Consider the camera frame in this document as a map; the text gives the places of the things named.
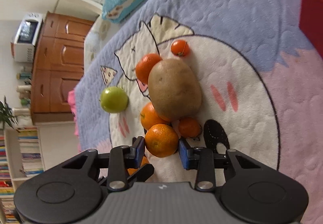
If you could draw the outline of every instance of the potato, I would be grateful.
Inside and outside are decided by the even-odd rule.
[[[168,121],[195,114],[202,102],[201,88],[182,60],[161,60],[148,78],[149,95],[156,112]]]

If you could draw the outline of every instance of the orange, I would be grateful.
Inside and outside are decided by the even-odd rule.
[[[151,69],[161,60],[162,58],[155,53],[150,53],[142,57],[136,65],[136,76],[138,80],[147,85]]]
[[[174,55],[183,57],[190,53],[190,48],[187,44],[187,41],[178,39],[172,43],[171,51]]]
[[[174,154],[178,146],[178,135],[169,125],[152,126],[145,136],[147,150],[154,156],[166,157]]]
[[[192,117],[184,117],[180,119],[178,131],[184,138],[195,138],[202,133],[202,127],[196,119]]]
[[[168,124],[167,121],[158,116],[151,102],[147,103],[140,112],[140,121],[146,130],[156,124]]]
[[[144,166],[145,164],[149,164],[149,161],[147,159],[147,157],[143,157],[142,159],[142,163],[140,165],[140,167]],[[135,173],[138,169],[134,169],[134,168],[128,168],[128,173],[131,176],[133,173]]]

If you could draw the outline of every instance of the pink cloth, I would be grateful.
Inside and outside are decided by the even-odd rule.
[[[78,123],[77,123],[77,119],[76,119],[76,104],[75,104],[75,94],[74,94],[74,90],[68,92],[67,102],[70,105],[71,111],[72,111],[73,116],[74,116],[74,122],[75,122],[74,135],[79,136],[79,128],[78,128]]]
[[[262,73],[280,127],[279,171],[300,182],[309,195],[304,224],[323,223],[323,61],[316,50],[282,53],[288,68]]]

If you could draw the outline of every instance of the green apple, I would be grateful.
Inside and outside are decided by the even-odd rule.
[[[104,111],[108,113],[119,113],[127,108],[128,96],[123,89],[112,86],[102,91],[100,102]]]

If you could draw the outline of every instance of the cherry tomato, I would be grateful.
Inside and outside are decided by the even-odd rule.
[[[187,44],[187,41],[183,39],[178,39],[172,43],[171,51],[174,55],[178,57],[183,57],[190,53],[190,48]]]

